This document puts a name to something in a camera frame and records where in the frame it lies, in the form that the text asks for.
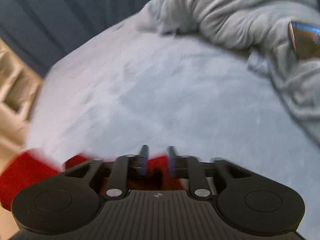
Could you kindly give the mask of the red knit sweater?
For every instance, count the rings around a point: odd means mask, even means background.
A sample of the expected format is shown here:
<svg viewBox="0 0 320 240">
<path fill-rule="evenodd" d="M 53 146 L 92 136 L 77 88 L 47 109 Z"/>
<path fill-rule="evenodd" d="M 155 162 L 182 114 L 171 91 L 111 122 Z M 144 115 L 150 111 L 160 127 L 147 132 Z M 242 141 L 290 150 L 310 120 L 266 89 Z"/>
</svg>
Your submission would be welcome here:
<svg viewBox="0 0 320 240">
<path fill-rule="evenodd" d="M 68 159 L 60 170 L 50 159 L 37 157 L 37 153 L 35 148 L 22 152 L 1 173 L 1 205 L 6 210 L 11 210 L 11 202 L 21 190 L 89 160 L 88 155 L 80 153 Z M 145 176 L 127 175 L 127 187 L 130 190 L 183 190 L 181 182 L 169 175 L 168 164 L 165 154 L 150 158 Z"/>
</svg>

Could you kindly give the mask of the light blue fleece bed cover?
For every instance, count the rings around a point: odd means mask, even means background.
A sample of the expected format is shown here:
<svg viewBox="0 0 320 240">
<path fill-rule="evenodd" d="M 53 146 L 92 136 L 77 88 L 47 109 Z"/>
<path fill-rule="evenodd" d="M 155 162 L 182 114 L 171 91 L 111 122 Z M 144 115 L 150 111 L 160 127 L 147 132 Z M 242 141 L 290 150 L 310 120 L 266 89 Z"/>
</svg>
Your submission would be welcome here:
<svg viewBox="0 0 320 240">
<path fill-rule="evenodd" d="M 54 64 L 37 98 L 27 148 L 62 165 L 79 153 L 114 159 L 147 144 L 202 161 L 228 159 L 296 190 L 299 233 L 319 239 L 319 148 L 247 55 L 191 35 L 158 36 L 129 18 Z"/>
</svg>

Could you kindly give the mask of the white bookshelf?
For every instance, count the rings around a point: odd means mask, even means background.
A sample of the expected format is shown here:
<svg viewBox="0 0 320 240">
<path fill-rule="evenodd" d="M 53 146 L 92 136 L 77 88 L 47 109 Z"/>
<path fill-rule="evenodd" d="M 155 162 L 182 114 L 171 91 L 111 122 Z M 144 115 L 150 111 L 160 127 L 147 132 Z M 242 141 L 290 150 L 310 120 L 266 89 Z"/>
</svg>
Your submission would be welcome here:
<svg viewBox="0 0 320 240">
<path fill-rule="evenodd" d="M 1 146 L 19 153 L 43 79 L 1 41 Z"/>
</svg>

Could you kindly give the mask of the grey-blue crumpled blanket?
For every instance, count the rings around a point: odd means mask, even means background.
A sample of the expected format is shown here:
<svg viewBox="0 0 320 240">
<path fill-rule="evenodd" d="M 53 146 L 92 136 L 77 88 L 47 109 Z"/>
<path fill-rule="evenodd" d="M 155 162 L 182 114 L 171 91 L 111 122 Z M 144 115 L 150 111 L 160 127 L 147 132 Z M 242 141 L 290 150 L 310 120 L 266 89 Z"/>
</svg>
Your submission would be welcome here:
<svg viewBox="0 0 320 240">
<path fill-rule="evenodd" d="M 319 24 L 319 0 L 151 0 L 138 28 L 158 34 L 199 32 L 227 49 L 259 49 L 290 114 L 319 140 L 319 59 L 298 59 L 291 21 Z"/>
</svg>

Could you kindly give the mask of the smartphone on blanket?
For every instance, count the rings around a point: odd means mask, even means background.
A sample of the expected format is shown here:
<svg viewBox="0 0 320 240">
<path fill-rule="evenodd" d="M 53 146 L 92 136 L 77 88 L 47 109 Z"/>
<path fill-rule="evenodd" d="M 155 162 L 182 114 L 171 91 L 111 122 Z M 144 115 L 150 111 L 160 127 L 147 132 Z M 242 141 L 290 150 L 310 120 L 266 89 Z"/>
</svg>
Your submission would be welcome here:
<svg viewBox="0 0 320 240">
<path fill-rule="evenodd" d="M 291 21 L 288 24 L 288 32 L 296 58 L 319 58 L 319 26 Z"/>
</svg>

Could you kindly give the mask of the dark blue curtain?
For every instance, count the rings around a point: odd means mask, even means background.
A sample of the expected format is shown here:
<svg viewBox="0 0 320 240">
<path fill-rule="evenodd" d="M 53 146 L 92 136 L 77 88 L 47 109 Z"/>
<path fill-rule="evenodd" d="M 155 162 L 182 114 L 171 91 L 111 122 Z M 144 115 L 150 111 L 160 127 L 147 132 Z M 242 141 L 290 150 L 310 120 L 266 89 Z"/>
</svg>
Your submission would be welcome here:
<svg viewBox="0 0 320 240">
<path fill-rule="evenodd" d="M 1 39 L 37 74 L 149 0 L 1 0 Z"/>
</svg>

